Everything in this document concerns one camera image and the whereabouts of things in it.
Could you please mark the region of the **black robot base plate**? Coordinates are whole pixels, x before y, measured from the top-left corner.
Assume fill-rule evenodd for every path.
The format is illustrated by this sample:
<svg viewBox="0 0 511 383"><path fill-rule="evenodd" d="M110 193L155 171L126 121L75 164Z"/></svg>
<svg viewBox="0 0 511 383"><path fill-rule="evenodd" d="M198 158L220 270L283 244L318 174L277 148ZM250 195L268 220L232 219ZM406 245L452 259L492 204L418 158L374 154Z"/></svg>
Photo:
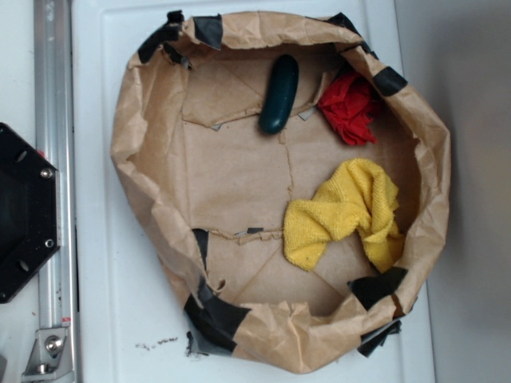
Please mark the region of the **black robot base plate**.
<svg viewBox="0 0 511 383"><path fill-rule="evenodd" d="M10 302L59 249L58 170L1 124L1 303Z"/></svg>

